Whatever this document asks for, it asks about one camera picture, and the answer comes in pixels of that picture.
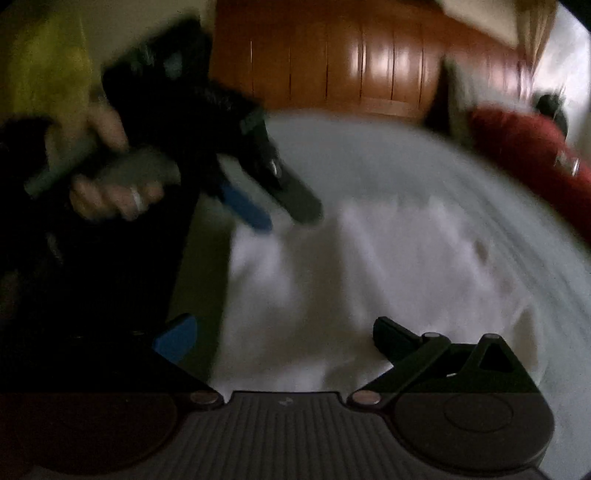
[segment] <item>curtain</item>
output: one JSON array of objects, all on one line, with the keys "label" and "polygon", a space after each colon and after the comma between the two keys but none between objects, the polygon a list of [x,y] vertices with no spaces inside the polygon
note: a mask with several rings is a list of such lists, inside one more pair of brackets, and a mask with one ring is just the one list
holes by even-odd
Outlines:
[{"label": "curtain", "polygon": [[556,0],[515,0],[519,46],[533,70],[550,37],[557,3]]}]

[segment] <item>sleeve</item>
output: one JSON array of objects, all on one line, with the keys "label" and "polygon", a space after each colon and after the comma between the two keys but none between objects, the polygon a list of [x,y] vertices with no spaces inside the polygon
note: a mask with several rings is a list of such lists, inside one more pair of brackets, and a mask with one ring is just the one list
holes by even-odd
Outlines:
[{"label": "sleeve", "polygon": [[46,164],[45,118],[12,120],[0,129],[0,274],[26,263],[40,242],[23,182]]}]

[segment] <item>white cloth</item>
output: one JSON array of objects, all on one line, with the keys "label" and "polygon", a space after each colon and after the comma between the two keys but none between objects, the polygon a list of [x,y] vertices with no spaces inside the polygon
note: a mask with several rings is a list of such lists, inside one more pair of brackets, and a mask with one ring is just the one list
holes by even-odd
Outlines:
[{"label": "white cloth", "polygon": [[372,343],[379,316],[454,342],[499,333],[540,379],[531,296],[458,207],[348,203],[315,228],[283,223],[261,235],[241,226],[229,268],[210,379],[226,398],[349,394],[391,368]]}]

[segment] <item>finger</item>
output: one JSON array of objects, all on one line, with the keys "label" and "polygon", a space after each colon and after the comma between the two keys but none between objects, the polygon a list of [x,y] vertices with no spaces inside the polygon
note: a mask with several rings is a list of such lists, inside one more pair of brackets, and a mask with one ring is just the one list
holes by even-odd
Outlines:
[{"label": "finger", "polygon": [[141,213],[130,188],[108,185],[104,187],[104,194],[107,200],[119,210],[125,220],[134,220]]},{"label": "finger", "polygon": [[98,216],[95,210],[88,205],[82,197],[74,190],[70,191],[70,203],[72,204],[72,208],[74,211],[80,215],[82,218],[87,220],[97,220]]},{"label": "finger", "polygon": [[141,187],[139,192],[144,202],[148,205],[157,203],[164,197],[164,188],[162,187],[162,184],[157,181]]},{"label": "finger", "polygon": [[88,208],[94,210],[95,216],[107,217],[113,214],[111,203],[105,199],[100,187],[95,182],[85,177],[77,177],[72,184],[72,189]]},{"label": "finger", "polygon": [[116,110],[108,105],[92,104],[88,109],[88,122],[108,147],[117,151],[128,149],[127,135]]}]

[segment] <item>screw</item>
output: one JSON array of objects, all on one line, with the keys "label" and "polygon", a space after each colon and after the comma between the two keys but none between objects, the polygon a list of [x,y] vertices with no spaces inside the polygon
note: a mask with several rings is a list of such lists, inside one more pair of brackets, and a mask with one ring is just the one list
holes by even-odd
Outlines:
[{"label": "screw", "polygon": [[357,390],[351,395],[351,399],[357,404],[365,407],[377,405],[382,400],[382,395],[371,390]]},{"label": "screw", "polygon": [[191,402],[201,407],[214,405],[219,400],[219,397],[219,393],[208,390],[197,390],[189,395]]}]

